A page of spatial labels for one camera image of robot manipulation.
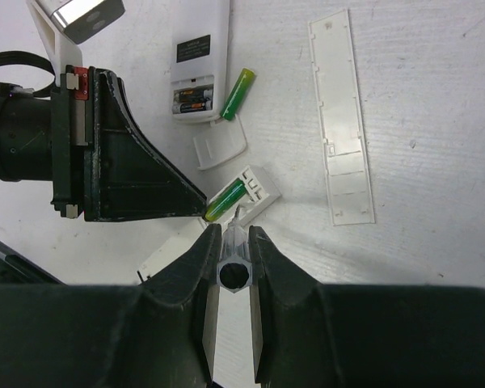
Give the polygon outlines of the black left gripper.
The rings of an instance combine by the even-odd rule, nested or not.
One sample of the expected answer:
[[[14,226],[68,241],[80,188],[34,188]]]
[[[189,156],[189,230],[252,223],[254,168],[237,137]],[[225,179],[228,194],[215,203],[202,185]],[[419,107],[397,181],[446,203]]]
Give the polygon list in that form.
[[[54,77],[41,90],[0,82],[0,180],[47,181],[65,218],[140,221],[200,216],[205,194],[139,129],[113,71],[68,65],[24,51],[0,67],[26,65]]]

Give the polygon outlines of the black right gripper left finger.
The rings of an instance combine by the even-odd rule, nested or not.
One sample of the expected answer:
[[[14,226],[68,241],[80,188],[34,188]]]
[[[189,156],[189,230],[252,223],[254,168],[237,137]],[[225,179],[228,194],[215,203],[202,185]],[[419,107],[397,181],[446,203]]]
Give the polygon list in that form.
[[[135,286],[65,285],[0,242],[0,387],[211,387],[221,229]]]

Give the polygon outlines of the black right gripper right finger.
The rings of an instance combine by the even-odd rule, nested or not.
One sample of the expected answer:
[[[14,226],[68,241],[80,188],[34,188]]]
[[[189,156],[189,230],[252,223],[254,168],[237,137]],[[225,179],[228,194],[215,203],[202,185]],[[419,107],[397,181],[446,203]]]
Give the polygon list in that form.
[[[263,387],[485,387],[485,289],[314,279],[249,230]]]

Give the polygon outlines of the white battery cover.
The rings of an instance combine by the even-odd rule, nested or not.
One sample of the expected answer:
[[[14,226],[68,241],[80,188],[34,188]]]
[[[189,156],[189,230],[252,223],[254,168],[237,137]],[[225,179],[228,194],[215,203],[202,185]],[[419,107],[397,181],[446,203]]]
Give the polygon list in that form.
[[[233,120],[219,119],[193,138],[198,169],[206,171],[239,156],[247,148],[247,140],[239,115]]]

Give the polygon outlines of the green and white battery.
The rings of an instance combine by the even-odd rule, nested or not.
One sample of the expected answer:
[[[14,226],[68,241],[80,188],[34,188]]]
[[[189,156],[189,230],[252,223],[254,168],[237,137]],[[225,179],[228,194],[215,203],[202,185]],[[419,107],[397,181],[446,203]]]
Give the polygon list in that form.
[[[241,179],[234,180],[208,205],[204,219],[208,222],[217,221],[246,194],[245,183]]]

